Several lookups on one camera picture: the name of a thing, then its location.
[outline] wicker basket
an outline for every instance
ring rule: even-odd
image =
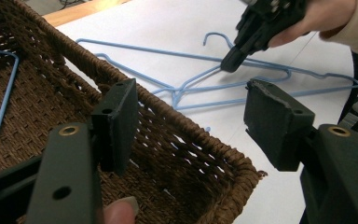
[[[41,153],[48,132],[84,122],[127,77],[58,32],[21,1],[0,1],[0,50],[21,62],[0,132],[0,171]],[[100,94],[72,72],[71,61]],[[0,56],[0,105],[13,59]],[[232,223],[260,175],[248,158],[137,86],[141,126],[127,173],[102,173],[105,204],[135,196],[137,223]]]

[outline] hand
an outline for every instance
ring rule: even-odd
[[[349,22],[355,9],[356,0],[308,0],[304,19],[272,37],[268,46],[287,44],[310,31],[322,31],[328,38]]]
[[[106,224],[135,224],[139,206],[134,197],[117,200],[103,211]]]

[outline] wooden floor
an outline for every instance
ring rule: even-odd
[[[44,16],[52,12],[56,12],[64,8],[64,3],[67,2],[67,7],[76,6],[87,1],[80,0],[24,0],[24,2],[35,10],[39,15]]]

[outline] clamp hole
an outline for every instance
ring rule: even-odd
[[[333,133],[333,134],[335,134],[337,136],[341,136],[341,137],[349,137],[349,136],[351,136],[351,133],[348,130],[340,128],[340,127],[337,127],[337,126],[333,126],[333,127],[328,128],[328,131],[330,133]]]
[[[68,136],[68,135],[72,135],[75,134],[79,131],[79,127],[78,126],[66,126],[60,129],[59,134],[61,136]]]
[[[54,200],[62,200],[66,197],[68,197],[71,194],[71,188],[69,187],[61,187],[59,189],[56,189],[53,193],[53,199]]]
[[[113,112],[113,110],[112,110],[112,109],[109,109],[109,108],[103,110],[103,113],[104,113],[104,114],[110,114],[110,113],[112,113],[112,112]]]

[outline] blue wire hanger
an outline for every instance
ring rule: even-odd
[[[17,74],[17,69],[19,67],[20,58],[17,55],[15,55],[14,53],[7,52],[7,51],[0,50],[0,54],[12,56],[15,59],[13,69],[10,74],[10,79],[7,83],[7,89],[6,89],[6,92],[4,95],[4,99],[2,101],[1,108],[0,108],[0,129],[1,129],[1,124],[2,124],[3,118],[5,116],[7,103],[10,98],[11,89],[13,87],[13,83],[14,83],[14,80],[15,80],[16,74]]]
[[[210,35],[220,35],[227,41],[227,45],[229,48],[232,48],[234,45],[229,41],[228,37],[224,34],[220,34],[217,32],[210,32],[205,35],[203,45],[206,45],[206,42],[208,40],[208,37]],[[109,47],[115,47],[115,48],[121,48],[121,49],[132,49],[132,50],[140,50],[145,52],[151,52],[151,53],[157,53],[157,54],[165,54],[165,55],[171,55],[171,56],[177,56],[177,57],[184,57],[184,58],[190,58],[190,59],[197,59],[197,60],[204,60],[204,61],[211,61],[211,62],[218,62],[220,63],[223,59],[210,57],[210,56],[203,56],[203,55],[196,55],[196,54],[188,54],[183,52],[176,52],[176,51],[169,51],[164,49],[150,49],[145,47],[138,47],[133,45],[125,45],[125,44],[119,44],[119,43],[112,43],[112,42],[104,42],[99,40],[92,40],[92,39],[86,39],[86,38],[79,38],[76,41],[78,44],[84,42],[84,43],[91,43],[96,45],[104,45]],[[197,81],[201,80],[202,78],[207,78],[212,75],[215,75],[220,70],[220,64],[217,66],[214,66],[200,74],[197,74],[183,82],[183,84],[179,87],[174,87],[168,83],[164,83],[160,80],[157,80],[155,78],[152,78],[151,76],[148,76],[146,74],[140,73],[138,71],[135,71],[128,66],[118,63],[114,60],[112,60],[107,54],[105,53],[95,53],[95,56],[99,58],[106,59],[109,63],[111,63],[113,66],[126,71],[135,77],[141,78],[143,80],[146,80],[150,83],[156,84],[160,86],[161,88],[159,90],[153,91],[152,93],[158,94],[163,91],[170,92],[172,95],[172,107],[176,110],[182,110],[182,109],[190,109],[190,108],[198,108],[198,107],[205,107],[205,106],[214,106],[214,105],[229,105],[229,104],[244,104],[246,102],[246,98],[241,99],[233,99],[233,100],[225,100],[225,101],[219,101],[219,102],[211,102],[206,104],[196,104],[196,105],[179,105],[183,95],[185,93],[191,93],[191,92],[202,92],[202,91],[218,91],[226,88],[233,88],[233,87],[239,87],[239,86],[245,86],[248,80],[246,81],[240,81],[230,84],[224,84],[224,85],[216,85],[216,86],[208,86],[208,87],[192,87]],[[319,79],[324,79],[327,77],[336,77],[336,78],[345,78],[352,82],[354,82],[356,85],[350,85],[350,86],[344,86],[344,87],[335,87],[335,88],[328,88],[328,89],[320,89],[320,90],[312,90],[312,91],[296,91],[291,92],[290,94],[294,97],[297,96],[304,96],[304,95],[311,95],[311,94],[319,94],[319,93],[326,93],[331,91],[343,91],[351,88],[358,88],[358,81],[354,79],[353,77],[347,77],[340,74],[332,74],[332,73],[326,73],[324,75],[318,74],[309,70],[300,69],[292,66],[286,66],[282,64],[277,63],[269,63],[264,61],[259,61],[255,59],[246,59],[243,63],[243,66],[250,66],[250,67],[256,67],[256,68],[264,68],[264,69],[271,69],[271,70],[277,70],[277,71],[283,71],[286,76],[280,77],[280,78],[267,78],[267,77],[256,77],[257,79],[265,80],[268,82],[282,82],[287,79],[289,79],[293,73],[299,73],[304,74],[308,76],[312,76]]]

